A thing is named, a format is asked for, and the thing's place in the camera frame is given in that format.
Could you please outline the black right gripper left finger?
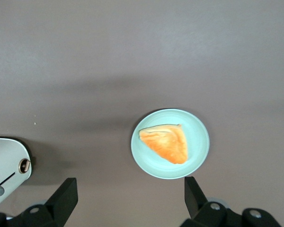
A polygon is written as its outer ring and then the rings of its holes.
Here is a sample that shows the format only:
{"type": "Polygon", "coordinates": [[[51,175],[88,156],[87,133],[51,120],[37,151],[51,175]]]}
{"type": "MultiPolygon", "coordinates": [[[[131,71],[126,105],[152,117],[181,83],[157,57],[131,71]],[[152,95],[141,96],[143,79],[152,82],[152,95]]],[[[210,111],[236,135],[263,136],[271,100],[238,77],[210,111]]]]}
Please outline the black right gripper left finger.
{"type": "Polygon", "coordinates": [[[77,179],[67,178],[44,203],[14,218],[16,227],[63,227],[78,203],[77,179]]]}

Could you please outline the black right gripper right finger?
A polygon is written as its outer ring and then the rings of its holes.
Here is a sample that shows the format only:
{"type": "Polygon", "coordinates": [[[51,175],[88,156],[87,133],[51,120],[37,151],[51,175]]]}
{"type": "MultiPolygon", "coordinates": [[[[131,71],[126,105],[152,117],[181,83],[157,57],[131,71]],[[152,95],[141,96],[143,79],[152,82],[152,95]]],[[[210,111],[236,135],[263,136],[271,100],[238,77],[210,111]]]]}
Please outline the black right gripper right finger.
{"type": "Polygon", "coordinates": [[[194,177],[185,177],[185,204],[190,215],[183,227],[235,227],[236,215],[219,202],[208,201],[194,177]]]}

